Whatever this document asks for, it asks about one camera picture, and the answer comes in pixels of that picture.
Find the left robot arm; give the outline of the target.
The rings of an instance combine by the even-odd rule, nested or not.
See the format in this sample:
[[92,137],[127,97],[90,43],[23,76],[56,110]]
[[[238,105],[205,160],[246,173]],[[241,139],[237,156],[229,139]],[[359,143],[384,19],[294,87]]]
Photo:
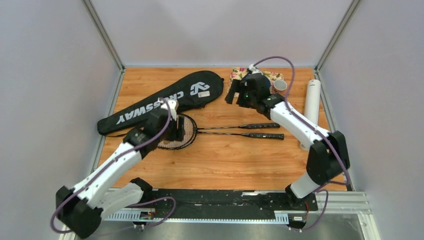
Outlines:
[[134,178],[123,188],[110,187],[130,168],[154,151],[162,140],[177,137],[178,114],[175,106],[163,104],[149,113],[143,129],[128,132],[115,152],[94,172],[71,188],[56,192],[56,210],[50,227],[58,234],[75,233],[82,239],[91,236],[110,215],[124,208],[148,207],[156,202],[152,186]]

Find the white shuttlecock tube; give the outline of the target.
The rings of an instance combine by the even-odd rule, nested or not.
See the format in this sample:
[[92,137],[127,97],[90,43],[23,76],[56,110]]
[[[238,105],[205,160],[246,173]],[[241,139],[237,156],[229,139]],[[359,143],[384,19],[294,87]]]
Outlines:
[[305,105],[303,115],[312,123],[317,125],[320,113],[321,82],[311,79],[307,84]]

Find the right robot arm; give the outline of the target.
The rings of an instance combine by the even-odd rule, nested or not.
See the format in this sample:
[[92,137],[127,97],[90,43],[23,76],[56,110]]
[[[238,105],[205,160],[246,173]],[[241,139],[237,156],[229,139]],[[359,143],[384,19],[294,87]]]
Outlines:
[[225,97],[232,104],[255,109],[274,123],[288,130],[304,147],[308,148],[305,173],[285,188],[285,203],[299,209],[315,191],[330,183],[333,178],[347,173],[350,160],[346,138],[340,131],[330,132],[312,123],[300,114],[279,93],[270,92],[271,82],[262,73],[248,73],[241,80],[233,80]]

